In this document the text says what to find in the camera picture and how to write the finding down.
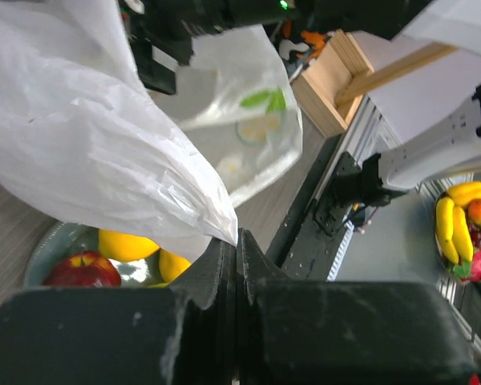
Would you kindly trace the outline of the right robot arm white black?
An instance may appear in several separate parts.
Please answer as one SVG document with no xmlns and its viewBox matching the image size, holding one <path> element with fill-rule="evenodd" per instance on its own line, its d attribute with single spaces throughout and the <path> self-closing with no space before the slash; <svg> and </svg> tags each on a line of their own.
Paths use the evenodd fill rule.
<svg viewBox="0 0 481 385">
<path fill-rule="evenodd" d="M 122 1 L 145 86 L 176 93 L 176 69 L 192 39 L 287 20 L 320 32 L 364 31 L 446 43 L 481 56 L 481 1 Z M 481 170 L 481 85 L 447 117 L 401 146 L 372 156 L 329 185 L 334 205 L 383 206 L 425 180 Z"/>
</svg>

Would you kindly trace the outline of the white plastic bag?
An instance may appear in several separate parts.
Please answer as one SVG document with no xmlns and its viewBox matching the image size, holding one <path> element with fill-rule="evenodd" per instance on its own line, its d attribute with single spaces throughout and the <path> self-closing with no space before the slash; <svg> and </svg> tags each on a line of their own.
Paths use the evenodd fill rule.
<svg viewBox="0 0 481 385">
<path fill-rule="evenodd" d="M 194 38 L 176 93 L 147 89 L 120 2 L 0 1 L 0 184 L 196 260 L 301 157 L 301 111 L 264 24 Z"/>
</svg>

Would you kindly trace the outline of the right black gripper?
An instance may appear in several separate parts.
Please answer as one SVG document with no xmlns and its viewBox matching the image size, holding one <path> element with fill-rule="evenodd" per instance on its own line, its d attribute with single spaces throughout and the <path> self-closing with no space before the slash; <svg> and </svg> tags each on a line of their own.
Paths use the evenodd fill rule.
<svg viewBox="0 0 481 385">
<path fill-rule="evenodd" d="M 192 40 L 231 26 L 226 1 L 121 1 L 137 74 L 151 91 L 176 93 L 176 72 L 190 65 Z"/>
</svg>

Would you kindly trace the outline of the yellow fake lemon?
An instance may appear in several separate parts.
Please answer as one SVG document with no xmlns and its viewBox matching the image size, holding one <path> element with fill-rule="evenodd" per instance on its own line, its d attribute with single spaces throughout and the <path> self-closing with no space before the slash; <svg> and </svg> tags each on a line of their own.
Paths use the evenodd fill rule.
<svg viewBox="0 0 481 385">
<path fill-rule="evenodd" d="M 150 257 L 160 247 L 146 237 L 99 229 L 98 249 L 108 259 L 132 262 Z"/>
</svg>

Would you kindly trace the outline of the grey-blue round plate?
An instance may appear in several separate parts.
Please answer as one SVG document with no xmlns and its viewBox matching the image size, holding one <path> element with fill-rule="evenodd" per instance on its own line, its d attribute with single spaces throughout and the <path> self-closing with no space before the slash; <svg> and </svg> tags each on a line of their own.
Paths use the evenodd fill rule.
<svg viewBox="0 0 481 385">
<path fill-rule="evenodd" d="M 97 249 L 97 229 L 57 221 L 34 248 L 26 265 L 22 286 L 24 288 L 40 286 L 61 260 L 80 251 Z M 160 276 L 157 252 L 138 261 L 112 261 L 111 264 L 118 271 L 123 287 L 149 287 L 163 281 Z"/>
</svg>

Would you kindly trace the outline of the yellow fake fruit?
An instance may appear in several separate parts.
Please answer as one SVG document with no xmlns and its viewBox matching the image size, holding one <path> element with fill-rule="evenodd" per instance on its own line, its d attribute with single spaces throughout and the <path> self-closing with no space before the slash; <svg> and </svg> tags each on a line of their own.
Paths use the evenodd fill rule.
<svg viewBox="0 0 481 385">
<path fill-rule="evenodd" d="M 159 270 L 160 276 L 166 283 L 171 283 L 177 279 L 191 263 L 174 253 L 170 253 L 167 250 L 160 250 L 159 253 Z"/>
</svg>

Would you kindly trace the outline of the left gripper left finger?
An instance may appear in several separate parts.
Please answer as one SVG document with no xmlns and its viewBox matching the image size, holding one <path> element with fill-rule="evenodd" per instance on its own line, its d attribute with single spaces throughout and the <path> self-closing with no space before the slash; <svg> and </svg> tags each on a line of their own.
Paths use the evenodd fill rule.
<svg viewBox="0 0 481 385">
<path fill-rule="evenodd" d="M 230 384 L 235 260 L 215 240 L 164 288 L 16 293 L 0 306 L 0 384 Z"/>
</svg>

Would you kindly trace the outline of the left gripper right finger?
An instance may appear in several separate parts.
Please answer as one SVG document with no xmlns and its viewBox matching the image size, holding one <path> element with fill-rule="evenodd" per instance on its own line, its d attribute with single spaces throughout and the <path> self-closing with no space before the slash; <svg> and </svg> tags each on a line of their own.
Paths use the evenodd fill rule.
<svg viewBox="0 0 481 385">
<path fill-rule="evenodd" d="M 246 229 L 236 263 L 243 384 L 467 384 L 476 372 L 434 286 L 295 280 Z"/>
</svg>

